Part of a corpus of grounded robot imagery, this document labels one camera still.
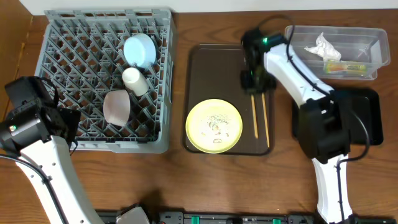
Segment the light blue bowl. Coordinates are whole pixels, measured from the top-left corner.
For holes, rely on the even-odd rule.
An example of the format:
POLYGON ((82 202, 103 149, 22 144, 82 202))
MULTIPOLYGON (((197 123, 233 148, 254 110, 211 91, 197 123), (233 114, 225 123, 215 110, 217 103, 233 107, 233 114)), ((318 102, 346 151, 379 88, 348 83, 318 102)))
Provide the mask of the light blue bowl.
POLYGON ((149 68, 155 64, 156 47, 146 34, 136 33, 127 38, 123 46, 126 62, 133 67, 149 68))

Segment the white tissue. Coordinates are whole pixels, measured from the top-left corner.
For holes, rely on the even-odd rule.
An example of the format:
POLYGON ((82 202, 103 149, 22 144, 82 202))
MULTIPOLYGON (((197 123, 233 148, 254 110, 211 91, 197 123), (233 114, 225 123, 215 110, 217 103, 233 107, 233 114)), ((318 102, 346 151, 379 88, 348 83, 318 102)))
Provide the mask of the white tissue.
POLYGON ((341 60, 341 54, 339 51, 337 51, 334 46, 329 43, 329 41, 324 38, 323 33, 321 33, 316 41, 316 46, 314 47, 305 47, 304 49, 307 52, 310 52, 312 54, 316 54, 319 57, 323 59, 324 62, 327 61, 340 61, 341 60))

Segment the yellow plate with food scraps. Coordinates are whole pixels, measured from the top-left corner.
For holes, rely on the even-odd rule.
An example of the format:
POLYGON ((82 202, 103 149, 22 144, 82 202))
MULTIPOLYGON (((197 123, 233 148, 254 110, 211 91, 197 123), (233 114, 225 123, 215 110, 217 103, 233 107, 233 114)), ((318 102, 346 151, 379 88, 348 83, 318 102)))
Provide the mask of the yellow plate with food scraps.
POLYGON ((189 111, 185 131, 189 142, 199 151, 221 154, 238 143, 243 119, 238 109, 225 100, 204 100, 189 111))

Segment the green yellow snack wrapper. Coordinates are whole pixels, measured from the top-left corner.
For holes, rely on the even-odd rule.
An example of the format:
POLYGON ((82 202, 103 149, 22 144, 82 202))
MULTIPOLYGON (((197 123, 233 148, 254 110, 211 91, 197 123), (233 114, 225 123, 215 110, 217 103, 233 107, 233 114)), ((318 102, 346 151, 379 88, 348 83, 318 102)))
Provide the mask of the green yellow snack wrapper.
POLYGON ((352 61, 329 60, 324 64, 324 72, 327 74, 353 73, 363 75, 367 72, 365 64, 358 64, 352 61))

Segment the wooden chopstick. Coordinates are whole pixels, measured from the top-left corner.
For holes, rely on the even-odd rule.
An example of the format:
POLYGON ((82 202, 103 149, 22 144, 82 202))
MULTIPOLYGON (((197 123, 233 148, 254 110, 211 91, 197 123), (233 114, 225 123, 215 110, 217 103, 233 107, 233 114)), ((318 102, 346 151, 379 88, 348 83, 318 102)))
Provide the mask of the wooden chopstick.
POLYGON ((256 104, 254 95, 251 95, 251 106, 252 106, 252 118, 253 118, 253 126, 254 126, 254 136, 258 139, 258 128, 257 128, 257 115, 256 115, 256 104))
POLYGON ((268 116, 267 116, 267 107, 266 107, 266 97, 265 93, 261 94, 262 97, 262 108, 263 108, 263 115, 264 115, 264 125, 265 125, 265 132, 266 132, 266 141, 267 147, 270 149, 270 140, 269 140, 269 124, 268 124, 268 116))

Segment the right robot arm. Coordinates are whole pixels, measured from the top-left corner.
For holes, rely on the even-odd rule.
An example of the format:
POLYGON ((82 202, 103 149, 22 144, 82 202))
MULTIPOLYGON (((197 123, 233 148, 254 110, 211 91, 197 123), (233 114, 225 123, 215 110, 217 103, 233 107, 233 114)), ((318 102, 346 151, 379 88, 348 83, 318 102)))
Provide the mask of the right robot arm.
POLYGON ((241 72, 241 86, 255 94, 280 82, 288 91, 298 107, 298 143, 315 168, 317 212, 325 223, 353 223, 346 167, 369 152, 368 130, 345 99, 297 57, 290 42, 282 34, 266 36, 259 28, 245 32, 241 44, 248 69, 241 72))

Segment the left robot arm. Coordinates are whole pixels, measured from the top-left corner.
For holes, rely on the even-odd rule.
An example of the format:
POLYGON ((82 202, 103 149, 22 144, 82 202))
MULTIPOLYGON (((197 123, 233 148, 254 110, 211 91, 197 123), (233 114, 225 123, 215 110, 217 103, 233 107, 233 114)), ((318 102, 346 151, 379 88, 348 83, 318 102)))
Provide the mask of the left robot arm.
POLYGON ((22 77, 5 86, 14 109, 1 122, 4 157, 30 180, 51 223, 102 223, 70 158, 81 113, 58 107, 44 82, 22 77))

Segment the cream plastic cup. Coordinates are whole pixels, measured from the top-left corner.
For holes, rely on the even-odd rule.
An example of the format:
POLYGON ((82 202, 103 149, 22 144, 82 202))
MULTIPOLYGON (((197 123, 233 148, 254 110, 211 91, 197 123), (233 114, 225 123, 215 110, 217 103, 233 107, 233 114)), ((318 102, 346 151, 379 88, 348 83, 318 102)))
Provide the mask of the cream plastic cup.
POLYGON ((127 68, 123 71, 122 80, 125 87, 131 90, 136 96, 142 96, 149 90, 146 77, 134 67, 127 68))

